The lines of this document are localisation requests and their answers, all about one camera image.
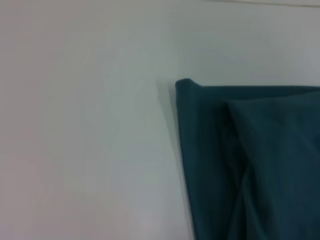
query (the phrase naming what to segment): teal fabric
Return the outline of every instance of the teal fabric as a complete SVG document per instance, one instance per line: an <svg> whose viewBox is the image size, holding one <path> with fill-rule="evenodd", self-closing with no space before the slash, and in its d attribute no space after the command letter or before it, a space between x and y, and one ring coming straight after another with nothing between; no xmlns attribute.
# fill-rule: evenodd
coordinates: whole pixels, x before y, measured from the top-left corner
<svg viewBox="0 0 320 240"><path fill-rule="evenodd" d="M176 83L196 240L320 240L320 88Z"/></svg>

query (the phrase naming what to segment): white surface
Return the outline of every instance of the white surface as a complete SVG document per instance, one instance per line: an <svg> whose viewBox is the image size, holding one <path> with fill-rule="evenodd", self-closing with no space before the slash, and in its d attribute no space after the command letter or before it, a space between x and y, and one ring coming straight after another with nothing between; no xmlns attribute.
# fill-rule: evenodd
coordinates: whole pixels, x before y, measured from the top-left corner
<svg viewBox="0 0 320 240"><path fill-rule="evenodd" d="M320 79L320 9L5 0L0 18L4 240L193 239L174 82Z"/></svg>

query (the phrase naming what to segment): dark teal cloth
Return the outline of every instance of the dark teal cloth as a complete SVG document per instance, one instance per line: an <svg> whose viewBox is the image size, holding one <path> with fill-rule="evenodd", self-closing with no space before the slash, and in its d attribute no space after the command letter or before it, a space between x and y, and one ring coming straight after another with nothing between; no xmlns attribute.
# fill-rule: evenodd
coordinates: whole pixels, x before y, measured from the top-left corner
<svg viewBox="0 0 320 240"><path fill-rule="evenodd" d="M176 83L196 240L320 240L320 88Z"/></svg>

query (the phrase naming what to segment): folded fabric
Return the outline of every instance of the folded fabric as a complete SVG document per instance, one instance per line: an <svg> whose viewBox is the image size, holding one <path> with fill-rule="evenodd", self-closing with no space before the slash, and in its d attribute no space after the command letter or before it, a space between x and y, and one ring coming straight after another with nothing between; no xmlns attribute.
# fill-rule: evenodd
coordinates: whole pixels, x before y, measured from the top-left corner
<svg viewBox="0 0 320 240"><path fill-rule="evenodd" d="M196 240L320 240L320 87L176 83Z"/></svg>

